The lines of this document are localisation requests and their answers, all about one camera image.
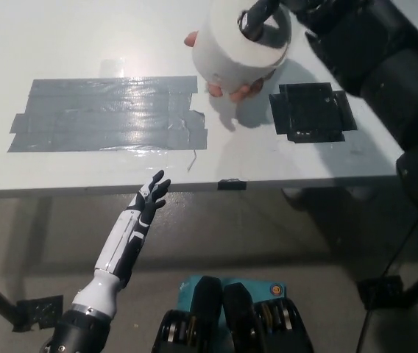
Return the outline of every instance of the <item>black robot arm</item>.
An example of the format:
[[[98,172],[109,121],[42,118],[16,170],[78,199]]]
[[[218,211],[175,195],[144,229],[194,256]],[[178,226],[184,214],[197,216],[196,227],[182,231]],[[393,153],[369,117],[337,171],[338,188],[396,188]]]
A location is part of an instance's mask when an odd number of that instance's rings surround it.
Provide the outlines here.
[[[282,0],[316,56],[404,150],[397,173],[418,207],[418,29],[389,0]]]

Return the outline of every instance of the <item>gray duct tape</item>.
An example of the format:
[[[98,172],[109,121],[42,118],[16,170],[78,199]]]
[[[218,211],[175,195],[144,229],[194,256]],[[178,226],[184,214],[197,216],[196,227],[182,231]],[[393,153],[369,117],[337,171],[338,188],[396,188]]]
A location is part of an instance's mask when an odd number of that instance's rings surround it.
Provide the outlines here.
[[[30,97],[26,105],[28,114],[66,113],[70,110],[83,112],[184,112],[191,105],[191,94],[155,94],[151,96],[129,96],[120,99],[97,98],[95,96]]]
[[[207,130],[16,134],[8,152],[206,149]]]
[[[17,114],[11,133],[153,131],[162,129],[198,130],[205,128],[204,114],[194,110],[154,114],[148,112],[87,113],[72,110],[50,115]]]
[[[197,93],[196,76],[114,79],[36,79],[30,97],[106,96]]]
[[[195,76],[35,80],[9,152],[206,149],[196,92]]]

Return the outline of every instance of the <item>human finger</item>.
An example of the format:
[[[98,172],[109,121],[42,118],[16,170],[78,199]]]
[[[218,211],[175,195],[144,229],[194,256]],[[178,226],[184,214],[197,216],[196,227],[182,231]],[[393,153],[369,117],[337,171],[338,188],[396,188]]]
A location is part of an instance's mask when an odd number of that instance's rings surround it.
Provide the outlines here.
[[[213,85],[211,83],[208,83],[208,91],[212,97],[216,97],[216,98],[222,97],[222,94],[223,94],[222,89],[219,86]]]
[[[250,92],[248,93],[248,97],[256,96],[261,92],[263,89],[264,79],[257,79],[255,82],[253,82],[252,87],[250,88]]]
[[[230,100],[234,103],[239,103],[240,101],[243,101],[248,93],[250,92],[250,86],[249,85],[243,85],[240,87],[240,89],[237,92],[230,94]]]
[[[187,46],[193,47],[196,42],[197,31],[191,32],[188,37],[185,38],[185,44]]]
[[[265,76],[265,80],[271,79],[274,75],[274,70]]]

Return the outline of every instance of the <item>concrete floor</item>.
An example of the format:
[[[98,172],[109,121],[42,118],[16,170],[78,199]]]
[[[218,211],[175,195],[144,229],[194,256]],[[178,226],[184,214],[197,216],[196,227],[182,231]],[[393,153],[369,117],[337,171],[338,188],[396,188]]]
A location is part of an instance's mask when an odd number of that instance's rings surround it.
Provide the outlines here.
[[[355,281],[376,277],[417,216],[398,189],[358,203],[312,190],[295,210],[280,190],[173,193],[152,226],[106,352],[150,352],[189,274],[286,282],[316,352],[354,352],[364,319]],[[0,200],[0,289],[70,304],[130,196]],[[418,276],[418,229],[394,267]],[[0,352],[38,352],[51,330],[18,334],[0,317]],[[374,314],[364,352],[418,352],[418,307]]]

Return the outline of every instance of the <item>white paper roll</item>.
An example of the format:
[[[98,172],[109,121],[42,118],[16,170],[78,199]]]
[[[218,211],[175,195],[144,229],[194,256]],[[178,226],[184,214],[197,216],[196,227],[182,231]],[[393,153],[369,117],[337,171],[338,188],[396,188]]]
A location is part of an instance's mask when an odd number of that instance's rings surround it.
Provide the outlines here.
[[[281,8],[264,25],[257,42],[238,28],[243,11],[257,0],[213,0],[193,48],[196,69],[227,92],[251,85],[283,64],[291,40],[291,22]]]

